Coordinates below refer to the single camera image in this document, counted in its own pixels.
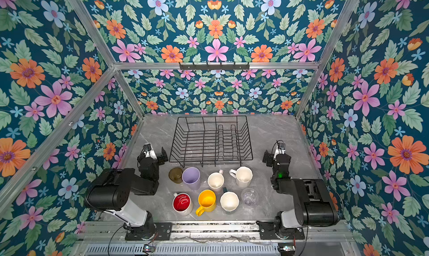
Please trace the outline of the white ceramic mug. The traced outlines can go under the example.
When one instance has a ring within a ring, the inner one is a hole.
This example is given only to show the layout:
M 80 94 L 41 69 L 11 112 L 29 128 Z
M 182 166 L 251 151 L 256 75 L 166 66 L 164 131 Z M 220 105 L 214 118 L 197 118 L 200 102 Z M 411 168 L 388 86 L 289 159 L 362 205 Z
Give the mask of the white ceramic mug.
M 245 166 L 241 166 L 237 170 L 230 170 L 229 174 L 235 179 L 236 184 L 241 188 L 248 187 L 253 178 L 252 170 Z

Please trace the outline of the white mug red interior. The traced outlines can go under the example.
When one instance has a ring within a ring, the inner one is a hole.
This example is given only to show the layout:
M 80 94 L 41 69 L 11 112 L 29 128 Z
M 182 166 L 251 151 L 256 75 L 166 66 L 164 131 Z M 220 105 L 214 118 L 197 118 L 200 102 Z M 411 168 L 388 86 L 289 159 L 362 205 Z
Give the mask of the white mug red interior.
M 193 210 L 193 202 L 187 193 L 175 193 L 172 206 L 181 216 L 187 216 Z

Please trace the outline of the dark green mug white interior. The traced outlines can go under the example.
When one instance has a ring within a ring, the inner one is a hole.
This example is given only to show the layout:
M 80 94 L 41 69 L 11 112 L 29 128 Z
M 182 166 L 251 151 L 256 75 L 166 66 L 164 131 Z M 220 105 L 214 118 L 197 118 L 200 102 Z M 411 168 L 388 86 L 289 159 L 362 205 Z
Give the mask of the dark green mug white interior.
M 220 199 L 221 207 L 226 212 L 235 211 L 240 203 L 239 197 L 234 193 L 229 191 L 226 187 L 222 188 L 223 194 Z

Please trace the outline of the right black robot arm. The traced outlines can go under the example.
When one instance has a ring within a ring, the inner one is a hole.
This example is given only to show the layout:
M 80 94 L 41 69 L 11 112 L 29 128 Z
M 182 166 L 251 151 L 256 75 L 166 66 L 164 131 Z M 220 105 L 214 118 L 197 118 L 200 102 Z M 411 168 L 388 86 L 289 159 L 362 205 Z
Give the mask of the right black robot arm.
M 336 205 L 322 179 L 294 179 L 289 175 L 291 156 L 286 153 L 264 152 L 263 160 L 273 171 L 272 188 L 292 197 L 293 208 L 277 213 L 274 235 L 288 239 L 304 227 L 331 227 L 340 221 Z

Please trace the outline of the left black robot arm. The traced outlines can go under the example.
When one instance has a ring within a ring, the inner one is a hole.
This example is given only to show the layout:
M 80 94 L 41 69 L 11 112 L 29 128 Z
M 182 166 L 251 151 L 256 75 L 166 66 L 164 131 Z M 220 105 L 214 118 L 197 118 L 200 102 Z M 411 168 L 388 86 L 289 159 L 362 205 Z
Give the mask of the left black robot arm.
M 137 157 L 139 175 L 132 168 L 104 170 L 91 183 L 84 204 L 122 220 L 127 230 L 126 240 L 153 239 L 157 228 L 152 214 L 138 207 L 130 194 L 155 195 L 159 187 L 159 166 L 168 161 L 165 149 L 157 155 L 150 143 L 145 144 Z

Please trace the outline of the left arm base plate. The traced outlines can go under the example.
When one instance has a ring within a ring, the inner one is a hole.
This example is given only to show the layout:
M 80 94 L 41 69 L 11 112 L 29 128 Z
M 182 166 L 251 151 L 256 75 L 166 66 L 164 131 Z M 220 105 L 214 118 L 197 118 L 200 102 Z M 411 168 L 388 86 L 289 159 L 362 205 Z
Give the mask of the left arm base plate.
M 169 240 L 172 233 L 172 223 L 149 223 L 141 227 L 130 227 L 125 225 L 127 241 L 151 241 Z

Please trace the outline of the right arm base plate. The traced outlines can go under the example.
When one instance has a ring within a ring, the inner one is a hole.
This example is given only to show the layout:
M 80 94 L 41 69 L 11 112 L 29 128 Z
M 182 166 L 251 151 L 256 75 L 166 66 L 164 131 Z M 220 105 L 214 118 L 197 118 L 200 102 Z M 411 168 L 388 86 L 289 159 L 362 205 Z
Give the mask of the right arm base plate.
M 274 221 L 256 221 L 262 240 L 304 240 L 302 228 L 284 228 Z

